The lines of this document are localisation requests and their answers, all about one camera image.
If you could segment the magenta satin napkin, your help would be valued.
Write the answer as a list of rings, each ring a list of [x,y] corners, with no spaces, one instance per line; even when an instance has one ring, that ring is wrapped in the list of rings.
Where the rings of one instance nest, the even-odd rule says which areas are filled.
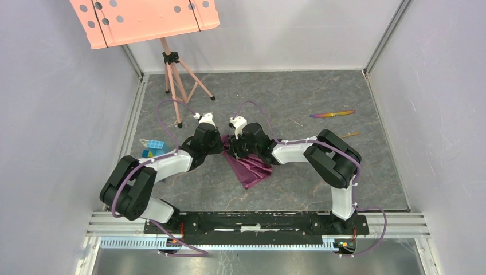
[[[222,152],[223,156],[244,189],[248,190],[272,175],[272,167],[265,164],[255,154],[250,154],[241,159],[231,156],[229,153],[230,143],[228,135],[223,136],[221,140],[224,149]]]

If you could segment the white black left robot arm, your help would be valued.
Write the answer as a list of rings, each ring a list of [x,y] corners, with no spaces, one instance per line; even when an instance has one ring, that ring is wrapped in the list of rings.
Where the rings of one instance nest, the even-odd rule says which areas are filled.
[[[116,217],[129,221],[138,218],[155,220],[165,233],[174,233],[180,226],[177,210],[162,199],[152,198],[154,184],[195,170],[207,156],[222,151],[218,128],[210,123],[199,123],[194,135],[177,150],[154,158],[122,157],[101,189],[100,200],[110,206]]]

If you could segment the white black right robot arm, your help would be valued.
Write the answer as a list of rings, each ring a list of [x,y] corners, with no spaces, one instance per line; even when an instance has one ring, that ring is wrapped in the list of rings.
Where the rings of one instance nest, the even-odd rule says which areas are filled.
[[[352,183],[360,174],[360,154],[330,130],[301,140],[274,140],[259,123],[230,122],[229,153],[236,159],[255,156],[266,166],[308,163],[331,187],[331,227],[345,234],[354,227]]]

